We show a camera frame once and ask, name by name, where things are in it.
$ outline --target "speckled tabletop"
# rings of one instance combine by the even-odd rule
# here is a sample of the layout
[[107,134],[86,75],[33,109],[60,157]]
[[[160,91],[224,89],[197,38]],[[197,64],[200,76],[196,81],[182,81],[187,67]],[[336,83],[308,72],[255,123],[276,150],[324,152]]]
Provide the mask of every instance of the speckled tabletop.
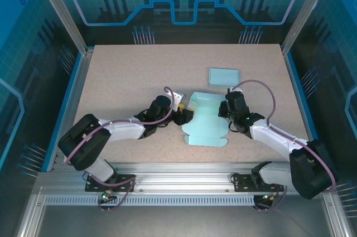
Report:
[[[209,89],[209,67],[240,70],[240,81],[257,79],[269,85],[277,100],[271,122],[307,138],[279,45],[110,45],[96,46],[81,95],[76,122],[93,113],[100,119],[130,118],[147,109],[164,86],[187,95]],[[251,112],[267,117],[269,92],[259,84],[242,86]],[[268,146],[230,132],[223,147],[190,146],[181,127],[171,123],[143,140],[108,143],[102,156],[109,162],[259,162],[284,161]]]

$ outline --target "enclosure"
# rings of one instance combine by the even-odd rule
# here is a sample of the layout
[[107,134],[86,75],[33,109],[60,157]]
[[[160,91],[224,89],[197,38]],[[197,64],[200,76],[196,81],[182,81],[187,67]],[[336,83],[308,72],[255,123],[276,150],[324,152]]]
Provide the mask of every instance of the enclosure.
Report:
[[[355,236],[357,0],[0,5],[1,236],[276,236],[277,229]],[[188,145],[170,124],[106,146],[102,156],[137,181],[123,206],[102,214],[102,193],[85,191],[84,173],[64,164],[59,139],[87,113],[132,117],[166,85],[188,98],[224,95],[208,86],[210,67],[267,83],[277,99],[272,123],[326,145],[337,190],[306,200],[292,187],[278,209],[259,214],[252,201],[264,193],[235,192],[230,176],[264,161],[283,165],[284,157],[232,132],[223,147]],[[242,89],[250,110],[268,116],[268,92]],[[115,195],[118,202],[124,193]]]

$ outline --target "metal floor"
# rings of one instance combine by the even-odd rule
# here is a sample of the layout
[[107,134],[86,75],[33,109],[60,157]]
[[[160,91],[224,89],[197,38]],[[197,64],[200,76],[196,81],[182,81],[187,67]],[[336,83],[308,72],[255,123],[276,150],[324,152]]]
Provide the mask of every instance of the metal floor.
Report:
[[46,206],[36,236],[327,237],[331,231],[321,200],[289,196],[279,212],[267,214],[240,206],[120,207],[110,214],[90,206]]

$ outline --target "black mounting plate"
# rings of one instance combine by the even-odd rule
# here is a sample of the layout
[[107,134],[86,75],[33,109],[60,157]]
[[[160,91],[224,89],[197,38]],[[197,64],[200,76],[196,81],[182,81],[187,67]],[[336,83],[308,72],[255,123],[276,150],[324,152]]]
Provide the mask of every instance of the black mounting plate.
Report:
[[[256,188],[250,175],[242,175],[235,173],[230,177],[234,185],[235,192],[276,192],[277,188],[274,184],[262,184]],[[284,191],[284,186],[278,185],[279,192]]]
[[[125,181],[125,180],[129,180],[132,177],[135,177],[135,175],[118,175],[117,180],[120,180],[118,182],[122,182],[122,181]],[[130,187],[130,183],[131,182],[128,182],[128,183],[123,184],[121,186],[112,188],[112,187],[107,187],[107,186],[101,185],[101,184],[97,183],[94,179],[92,179],[90,176],[88,176],[87,177],[87,183],[85,185],[85,189],[84,190],[87,191],[87,192],[104,192],[104,191],[106,191],[106,190],[111,188],[113,190],[113,192],[127,192],[129,187]]]

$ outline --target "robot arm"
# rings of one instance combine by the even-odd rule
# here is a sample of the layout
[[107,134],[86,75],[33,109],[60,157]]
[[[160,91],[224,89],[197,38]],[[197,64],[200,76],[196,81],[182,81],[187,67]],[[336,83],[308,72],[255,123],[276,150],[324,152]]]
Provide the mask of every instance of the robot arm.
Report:
[[252,169],[251,178],[257,188],[273,183],[293,186],[301,196],[312,199],[331,186],[331,178],[325,168],[303,145],[313,150],[337,179],[335,167],[322,142],[299,139],[268,124],[262,115],[249,111],[241,91],[228,90],[226,101],[221,102],[219,116],[229,118],[239,133],[268,145],[290,163],[288,167],[265,162]]
[[59,148],[65,156],[69,156],[79,143],[96,128],[108,124],[90,137],[70,159],[71,164],[78,171],[86,171],[100,182],[115,184],[120,177],[114,168],[101,156],[100,153],[108,142],[122,139],[143,139],[151,136],[157,128],[165,127],[170,122],[177,125],[188,123],[193,118],[193,111],[183,109],[180,103],[185,95],[173,92],[175,97],[173,110],[169,117],[155,124],[145,122],[159,121],[168,114],[171,105],[171,97],[158,96],[150,107],[133,118],[118,123],[109,123],[107,120],[99,120],[92,114],[82,117],[60,140]]

